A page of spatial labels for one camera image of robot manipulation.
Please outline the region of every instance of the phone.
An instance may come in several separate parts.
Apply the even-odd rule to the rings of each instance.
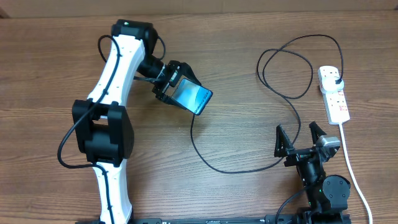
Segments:
[[[195,115],[200,115],[211,96],[212,91],[184,78],[174,91],[172,99]]]

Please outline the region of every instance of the white cable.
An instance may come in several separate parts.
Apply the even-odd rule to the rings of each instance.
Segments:
[[[369,224],[373,224],[371,208],[369,207],[368,202],[365,199],[365,196],[362,194],[361,189],[359,189],[358,183],[356,182],[356,179],[355,179],[355,176],[354,176],[353,169],[351,168],[351,164],[349,163],[349,158],[348,158],[348,153],[347,153],[347,146],[346,146],[346,139],[344,137],[344,131],[343,131],[343,125],[341,123],[339,123],[338,127],[340,128],[341,142],[343,143],[344,156],[346,158],[349,174],[350,174],[350,176],[351,176],[351,178],[352,178],[352,180],[354,182],[354,186],[355,186],[356,191],[358,191],[358,194],[361,197],[361,199],[363,201],[363,204],[366,207],[366,211],[368,211]]]

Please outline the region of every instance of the extension cord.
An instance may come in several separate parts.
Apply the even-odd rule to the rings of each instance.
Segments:
[[[326,115],[328,116],[329,124],[338,124],[341,133],[341,142],[343,144],[344,156],[346,159],[349,174],[354,182],[355,189],[361,197],[366,211],[369,216],[369,224],[373,224],[372,212],[366,201],[361,189],[356,182],[354,172],[349,163],[347,153],[346,140],[343,132],[343,123],[349,120],[349,113],[346,98],[343,92],[344,82],[336,84],[336,79],[340,77],[338,69],[332,66],[322,66],[318,70],[319,86],[325,102]]]

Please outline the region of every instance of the power strip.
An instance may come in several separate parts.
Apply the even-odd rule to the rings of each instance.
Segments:
[[[369,224],[373,224],[371,209],[356,182],[354,172],[349,163],[346,140],[343,132],[343,123],[349,120],[347,101],[343,92],[344,82],[341,81],[341,83],[336,84],[336,80],[339,79],[340,75],[338,69],[332,66],[320,67],[318,70],[318,76],[319,87],[323,95],[323,101],[325,102],[326,115],[328,116],[329,124],[338,124],[340,128],[341,142],[343,144],[344,157],[346,159],[349,174],[354,182],[355,189],[358,191],[358,194],[366,207],[366,211],[369,216]]]

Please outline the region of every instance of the wooden table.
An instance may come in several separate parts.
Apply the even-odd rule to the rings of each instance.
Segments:
[[[398,13],[303,12],[179,16],[114,16],[0,20],[0,223],[73,223],[100,215],[91,169],[68,170],[56,157],[72,125],[75,99],[85,99],[103,61],[96,44],[119,18],[154,23],[167,44],[165,62],[189,63],[214,96],[194,127],[195,142],[213,166],[255,169],[276,161],[275,127],[291,138],[297,120],[288,104],[262,86],[255,66],[263,50],[307,34],[328,34],[341,44],[351,121],[345,124],[356,178],[376,223],[398,215]],[[104,44],[107,52],[109,43]],[[317,70],[340,68],[334,43],[303,39],[289,46]],[[158,45],[155,55],[161,55]],[[339,136],[325,115],[315,71],[308,93],[293,104],[302,119],[296,148],[311,145],[307,124],[316,121]],[[308,65],[280,54],[267,68],[270,84],[298,95],[310,79]],[[137,218],[261,217],[302,188],[294,167],[226,175],[209,169],[192,148],[191,114],[156,100],[150,83],[134,82],[128,113],[136,133],[128,161],[130,200]],[[63,151],[70,164],[85,163],[72,135]],[[347,177],[343,151],[325,164]],[[304,206],[305,196],[284,213]],[[354,188],[348,200],[353,223],[367,223]]]

